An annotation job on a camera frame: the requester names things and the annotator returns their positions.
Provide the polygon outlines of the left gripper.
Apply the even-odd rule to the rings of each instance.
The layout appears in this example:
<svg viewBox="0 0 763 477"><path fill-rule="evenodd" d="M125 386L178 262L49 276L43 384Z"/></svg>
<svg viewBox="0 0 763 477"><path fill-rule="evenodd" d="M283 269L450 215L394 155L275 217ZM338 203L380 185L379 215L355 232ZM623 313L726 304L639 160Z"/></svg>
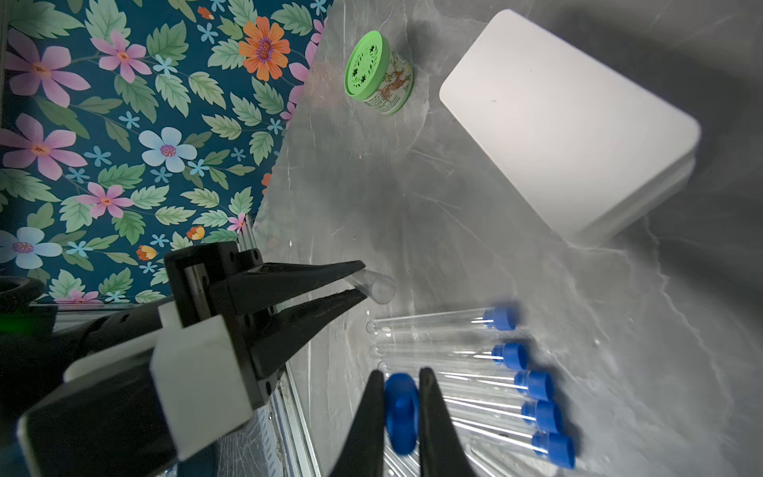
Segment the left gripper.
<svg viewBox="0 0 763 477"><path fill-rule="evenodd" d="M252 334L251 364L237 315L366 268L261 263L258 250L235 242L173 252L169 297L33 342L26 355L47 384L17 425L29 473L152 476L193 457L252 417L258 379L367 298L348 289L276 313Z"/></svg>

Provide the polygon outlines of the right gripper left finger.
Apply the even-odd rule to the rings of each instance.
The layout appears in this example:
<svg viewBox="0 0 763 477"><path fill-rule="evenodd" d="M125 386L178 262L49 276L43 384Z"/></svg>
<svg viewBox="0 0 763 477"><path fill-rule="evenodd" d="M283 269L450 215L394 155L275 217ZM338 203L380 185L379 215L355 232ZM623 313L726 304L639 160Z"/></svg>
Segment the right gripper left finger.
<svg viewBox="0 0 763 477"><path fill-rule="evenodd" d="M340 456L331 477L383 475L385 447L385 377L371 372Z"/></svg>

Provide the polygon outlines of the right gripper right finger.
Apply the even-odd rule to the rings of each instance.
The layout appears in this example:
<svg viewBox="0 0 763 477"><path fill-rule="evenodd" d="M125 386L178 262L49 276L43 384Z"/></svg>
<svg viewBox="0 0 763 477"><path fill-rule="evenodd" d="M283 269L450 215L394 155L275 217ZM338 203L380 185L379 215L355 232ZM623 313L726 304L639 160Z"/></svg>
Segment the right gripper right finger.
<svg viewBox="0 0 763 477"><path fill-rule="evenodd" d="M419 371L419 464L423 477L474 477L433 369Z"/></svg>

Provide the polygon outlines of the blue stopper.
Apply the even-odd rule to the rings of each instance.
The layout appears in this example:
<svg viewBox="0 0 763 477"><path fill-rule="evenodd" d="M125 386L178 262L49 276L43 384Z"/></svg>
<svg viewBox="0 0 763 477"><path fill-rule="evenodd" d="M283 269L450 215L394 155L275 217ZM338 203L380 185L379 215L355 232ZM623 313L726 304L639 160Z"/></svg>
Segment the blue stopper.
<svg viewBox="0 0 763 477"><path fill-rule="evenodd" d="M383 392L385 428L391 448L398 455L410 455L418 441L419 399L415 380L405 373L390 375Z"/></svg>

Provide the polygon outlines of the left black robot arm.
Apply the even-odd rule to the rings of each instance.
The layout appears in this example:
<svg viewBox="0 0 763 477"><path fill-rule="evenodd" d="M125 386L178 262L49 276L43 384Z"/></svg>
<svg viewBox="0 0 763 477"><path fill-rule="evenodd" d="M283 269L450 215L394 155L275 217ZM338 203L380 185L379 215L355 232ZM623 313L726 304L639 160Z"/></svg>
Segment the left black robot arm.
<svg viewBox="0 0 763 477"><path fill-rule="evenodd" d="M285 364L365 299L297 296L363 262L277 264L214 242L165 256L171 293L47 337L1 337L1 418L33 476L153 476L246 425Z"/></svg>

